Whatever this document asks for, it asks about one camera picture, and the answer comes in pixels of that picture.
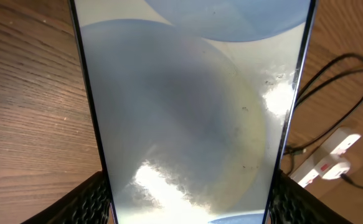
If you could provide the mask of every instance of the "white plug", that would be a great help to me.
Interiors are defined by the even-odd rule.
[[[350,169],[350,162],[340,155],[360,137],[347,127],[338,128],[291,174],[291,179],[306,187],[318,175],[327,180],[339,178]]]

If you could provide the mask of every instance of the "black phone edge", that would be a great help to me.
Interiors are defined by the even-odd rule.
[[[72,25],[73,25],[73,32],[75,34],[75,39],[76,39],[79,60],[81,62],[80,66],[82,68],[88,105],[90,108],[90,114],[91,114],[92,122],[93,122],[95,139],[97,141],[98,153],[99,153],[100,160],[101,160],[102,172],[104,173],[105,182],[107,184],[107,187],[108,187],[109,193],[110,193],[111,211],[112,211],[112,215],[113,215],[113,221],[116,224],[119,224],[117,216],[116,216],[115,205],[113,203],[113,195],[112,195],[111,185],[110,185],[110,181],[109,181],[108,171],[106,168],[105,155],[103,152],[100,130],[98,127],[97,114],[95,113],[93,94],[92,94],[92,89],[90,86],[90,79],[88,77],[87,63],[86,63],[86,58],[85,58],[84,49],[83,49],[83,41],[82,41],[82,35],[80,33],[80,26],[79,26],[78,19],[77,19],[75,0],[68,0],[68,5],[69,5],[70,17],[71,17]],[[277,173],[278,173],[277,170],[280,168],[280,162],[282,159],[283,151],[285,150],[286,140],[287,140],[288,132],[289,132],[289,128],[290,128],[290,121],[291,121],[292,115],[293,115],[293,107],[295,105],[298,87],[299,87],[299,83],[300,83],[300,78],[301,78],[301,75],[303,72],[303,64],[306,59],[309,39],[310,39],[311,31],[314,26],[314,18],[315,18],[315,13],[317,10],[317,5],[318,5],[318,0],[310,0],[310,6],[309,6],[308,14],[307,14],[306,25],[304,27],[303,37],[301,40],[300,51],[299,51],[299,55],[298,55],[298,62],[296,64],[296,70],[295,70],[296,72],[293,77],[293,85],[294,85],[293,88],[295,89],[295,92],[293,95],[293,102],[292,102],[291,108],[289,109],[289,111],[286,113],[286,116],[285,116],[286,118],[285,118],[284,126],[282,129],[281,142],[280,142],[280,146],[278,148],[278,154],[277,154],[276,161],[275,161],[273,176],[271,178],[271,184],[270,184],[270,189],[269,189],[269,193],[268,193],[268,197],[267,197],[265,211],[263,214],[262,224],[267,223],[268,208],[270,206],[270,199],[272,197],[272,189],[274,187],[275,180],[277,178]]]

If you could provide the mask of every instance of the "light blue circle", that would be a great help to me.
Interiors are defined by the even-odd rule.
[[[302,24],[310,0],[146,0],[176,27],[200,37],[246,42]]]

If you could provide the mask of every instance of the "wooden table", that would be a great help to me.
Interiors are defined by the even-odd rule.
[[[345,52],[363,55],[363,1],[321,1],[302,84]],[[24,221],[101,169],[79,65],[66,0],[0,0],[0,223]],[[318,93],[296,112],[290,142],[314,137],[362,92],[359,74]],[[363,105],[345,125],[363,135]],[[363,137],[347,157],[363,166]],[[337,183],[308,189],[321,197]]]

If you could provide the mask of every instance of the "smartphone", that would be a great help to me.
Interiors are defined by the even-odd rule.
[[[70,0],[115,223],[265,223],[310,0]]]

